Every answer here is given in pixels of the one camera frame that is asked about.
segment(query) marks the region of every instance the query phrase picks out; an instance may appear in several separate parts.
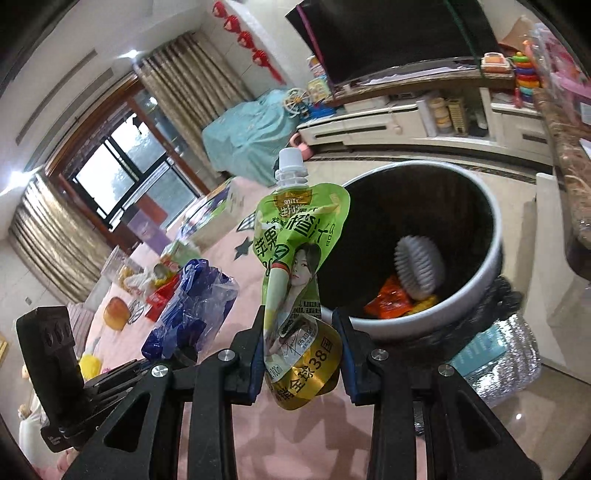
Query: curtain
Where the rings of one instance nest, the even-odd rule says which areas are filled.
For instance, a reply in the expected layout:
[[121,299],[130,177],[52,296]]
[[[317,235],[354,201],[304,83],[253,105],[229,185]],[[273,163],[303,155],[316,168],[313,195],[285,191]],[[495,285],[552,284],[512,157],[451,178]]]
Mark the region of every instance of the curtain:
[[100,234],[40,174],[22,196],[9,242],[29,270],[64,303],[86,300],[111,253]]
[[217,177],[202,131],[229,108],[252,100],[240,77],[201,33],[181,35],[134,68],[195,155]]

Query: marble countertop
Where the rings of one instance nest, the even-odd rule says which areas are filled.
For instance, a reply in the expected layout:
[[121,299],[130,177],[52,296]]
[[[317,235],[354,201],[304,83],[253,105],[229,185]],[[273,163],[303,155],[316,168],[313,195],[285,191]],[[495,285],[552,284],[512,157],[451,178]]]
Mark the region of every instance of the marble countertop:
[[573,235],[591,251],[591,160],[579,143],[580,138],[591,141],[591,127],[573,125],[547,90],[534,89],[534,101],[552,137],[555,166],[567,193]]

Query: drawer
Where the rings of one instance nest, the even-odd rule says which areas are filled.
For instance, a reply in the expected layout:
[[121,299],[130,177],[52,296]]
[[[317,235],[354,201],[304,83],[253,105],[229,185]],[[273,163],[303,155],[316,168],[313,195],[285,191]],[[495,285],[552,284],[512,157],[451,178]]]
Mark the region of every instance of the drawer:
[[501,115],[505,147],[535,152],[551,157],[550,146],[542,120],[537,118]]
[[302,140],[308,145],[344,142],[348,138],[342,120],[302,128],[300,133]]
[[348,144],[397,144],[427,136],[418,110],[383,113],[343,120]]

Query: ceiling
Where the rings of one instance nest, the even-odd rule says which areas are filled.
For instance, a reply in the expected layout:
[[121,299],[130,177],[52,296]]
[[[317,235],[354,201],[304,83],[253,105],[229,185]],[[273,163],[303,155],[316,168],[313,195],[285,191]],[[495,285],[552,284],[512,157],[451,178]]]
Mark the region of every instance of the ceiling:
[[[32,15],[35,7],[44,5],[42,18],[37,18],[36,24],[24,25],[22,20],[15,20],[15,26],[21,22],[19,25],[27,35],[44,32],[45,36],[34,49],[24,46],[22,38],[27,35],[23,35],[1,50],[0,82],[6,74],[14,78],[5,85],[0,97],[0,191],[8,185],[13,171],[21,171],[27,165],[56,120],[82,92],[96,84],[98,78],[104,78],[107,70],[112,71],[113,75],[107,75],[109,80],[86,99],[55,135],[42,160],[75,122],[75,116],[132,70],[132,60],[121,55],[132,49],[147,54],[186,31],[198,30],[205,5],[209,5],[208,0],[27,0],[20,3],[27,7],[12,9],[14,15]],[[0,39],[14,35],[16,30],[3,26]],[[76,69],[85,57],[90,60]],[[19,70],[11,70],[6,68],[6,59],[16,61],[17,67],[19,60],[26,61]],[[31,123],[35,110],[37,115]],[[27,122],[29,125],[23,135]],[[17,189],[0,197],[0,239],[6,237],[21,193],[22,189]]]

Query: screw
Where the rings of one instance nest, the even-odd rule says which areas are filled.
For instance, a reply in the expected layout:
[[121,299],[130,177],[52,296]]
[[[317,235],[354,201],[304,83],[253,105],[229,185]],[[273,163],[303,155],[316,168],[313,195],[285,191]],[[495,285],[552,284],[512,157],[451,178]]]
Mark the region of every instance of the screw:
[[152,376],[153,377],[164,377],[168,373],[168,367],[166,365],[156,365],[152,369]]
[[451,365],[441,364],[437,367],[437,371],[444,377],[451,377],[456,370]]
[[236,356],[236,354],[234,353],[234,351],[230,350],[230,349],[226,349],[226,350],[222,350],[221,352],[218,353],[217,357],[222,361],[222,362],[229,362],[231,360],[234,360],[234,357]]
[[377,360],[378,362],[381,362],[382,360],[387,360],[389,357],[388,352],[386,350],[383,350],[381,348],[376,348],[375,350],[372,350],[371,352],[371,358],[373,358],[374,360]]

